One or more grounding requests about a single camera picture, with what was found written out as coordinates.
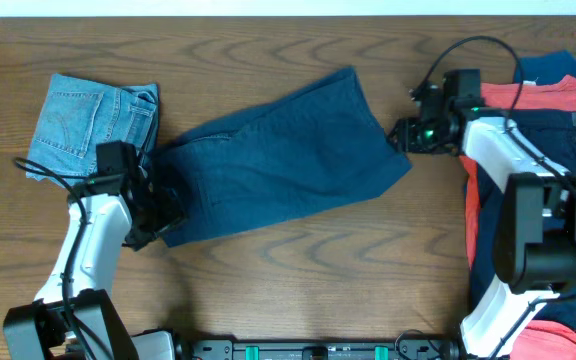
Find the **dark navy shorts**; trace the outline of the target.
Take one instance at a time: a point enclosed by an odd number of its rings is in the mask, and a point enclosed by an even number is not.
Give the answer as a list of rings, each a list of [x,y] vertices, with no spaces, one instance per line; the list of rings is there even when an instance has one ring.
[[[156,157],[184,185],[170,247],[381,196],[411,168],[373,116],[354,68],[205,123]]]

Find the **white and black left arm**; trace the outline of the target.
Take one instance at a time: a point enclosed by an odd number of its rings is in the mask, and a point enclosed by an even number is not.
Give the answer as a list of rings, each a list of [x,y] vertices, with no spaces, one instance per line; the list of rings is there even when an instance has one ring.
[[[170,329],[130,334],[111,299],[120,251],[148,220],[151,192],[127,173],[94,176],[71,188],[69,228],[53,271],[32,303],[6,314],[14,359],[180,359]]]

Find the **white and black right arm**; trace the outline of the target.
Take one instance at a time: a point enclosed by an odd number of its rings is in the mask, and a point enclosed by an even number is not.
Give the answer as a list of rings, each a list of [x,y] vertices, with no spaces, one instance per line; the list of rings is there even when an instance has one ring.
[[[486,106],[477,86],[425,83],[411,98],[419,114],[397,121],[396,148],[465,155],[503,194],[494,275],[461,321],[459,350],[464,359],[498,359],[541,309],[576,300],[576,176],[526,139],[510,111]]]

